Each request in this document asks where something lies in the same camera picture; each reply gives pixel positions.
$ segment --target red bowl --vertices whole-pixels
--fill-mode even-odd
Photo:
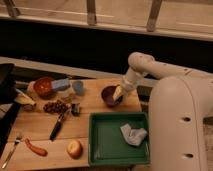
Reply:
[[[39,78],[33,85],[35,92],[42,98],[51,96],[54,93],[51,85],[53,80],[51,77]]]
[[[116,87],[117,86],[107,86],[101,92],[101,97],[108,107],[117,106],[123,100],[123,96],[119,97],[117,100],[113,99]]]

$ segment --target metal railing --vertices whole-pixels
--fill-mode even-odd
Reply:
[[[160,14],[160,9],[162,6],[163,0],[152,0],[151,9],[149,11],[149,16],[147,19],[147,23],[143,26],[133,26],[128,24],[109,24],[109,23],[100,23],[97,22],[98,14],[96,14],[96,0],[85,0],[86,2],[86,11],[85,13],[79,13],[81,16],[87,16],[85,19],[86,22],[81,22],[79,20],[73,21],[70,19],[55,19],[55,18],[45,18],[39,17],[36,15],[26,16],[22,14],[20,11],[22,9],[26,10],[27,8],[17,7],[13,0],[3,0],[5,4],[5,8],[7,9],[8,16],[10,19],[15,20],[35,20],[37,22],[47,22],[47,23],[55,23],[55,24],[64,24],[71,25],[77,27],[91,27],[97,29],[106,29],[112,31],[124,31],[124,32],[133,32],[133,33],[142,33],[148,35],[160,35],[160,36],[169,36],[169,37],[180,37],[180,38],[190,38],[190,39],[199,39],[199,40],[208,40],[213,41],[213,32],[196,32],[195,30],[178,30],[175,28],[156,28],[158,16]],[[53,13],[54,10],[44,10],[46,12]],[[63,14],[74,14],[75,12],[63,12],[63,11],[55,11],[57,14],[62,12]]]

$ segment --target green tray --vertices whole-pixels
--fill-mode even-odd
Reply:
[[[131,165],[149,164],[148,136],[139,147],[126,143],[120,127],[128,123],[132,128],[148,131],[147,114],[142,112],[92,113],[89,123],[89,164]]]

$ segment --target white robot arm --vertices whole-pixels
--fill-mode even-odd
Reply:
[[[152,171],[207,171],[203,117],[213,115],[213,74],[138,52],[128,61],[114,99],[134,90],[146,74],[160,79],[149,101]]]

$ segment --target black wall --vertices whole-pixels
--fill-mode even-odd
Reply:
[[[134,51],[213,72],[213,42],[0,20],[0,56],[123,74]]]

